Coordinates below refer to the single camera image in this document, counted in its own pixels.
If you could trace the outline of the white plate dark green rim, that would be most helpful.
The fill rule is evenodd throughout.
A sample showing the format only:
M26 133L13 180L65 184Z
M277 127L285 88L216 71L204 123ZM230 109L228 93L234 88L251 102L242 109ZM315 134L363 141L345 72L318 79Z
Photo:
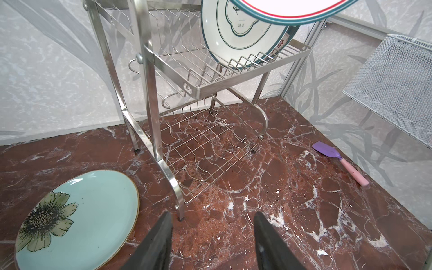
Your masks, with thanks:
M300 25L296 26L288 26L288 30L283 35L277 46L273 49L271 52L271 57L276 58L276 55L278 55L288 44L289 42L294 38L295 34L299 30Z

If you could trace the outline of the orange sunburst plate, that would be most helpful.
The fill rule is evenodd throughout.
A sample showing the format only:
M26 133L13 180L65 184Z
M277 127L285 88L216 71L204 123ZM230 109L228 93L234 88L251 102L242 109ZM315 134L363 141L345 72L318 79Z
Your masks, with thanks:
M248 15L270 24L304 25L325 20L356 0L233 0Z

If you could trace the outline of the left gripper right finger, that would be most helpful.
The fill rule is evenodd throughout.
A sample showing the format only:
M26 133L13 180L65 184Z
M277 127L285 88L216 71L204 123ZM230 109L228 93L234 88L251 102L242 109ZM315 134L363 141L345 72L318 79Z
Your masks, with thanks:
M305 270L261 212L254 216L255 252L259 270Z

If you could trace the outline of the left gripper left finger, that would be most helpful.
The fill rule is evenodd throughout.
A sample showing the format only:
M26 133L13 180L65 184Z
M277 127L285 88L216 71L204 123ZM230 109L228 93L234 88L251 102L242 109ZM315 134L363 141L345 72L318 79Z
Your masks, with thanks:
M168 270L172 251L173 221L165 211L121 270Z

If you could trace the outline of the white plate thin teal rim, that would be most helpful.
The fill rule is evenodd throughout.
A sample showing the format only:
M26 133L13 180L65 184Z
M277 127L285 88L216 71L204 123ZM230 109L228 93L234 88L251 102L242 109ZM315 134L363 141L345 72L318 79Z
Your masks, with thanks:
M260 21L231 1L201 2L201 29L206 47L220 64L233 69L270 61L288 26Z

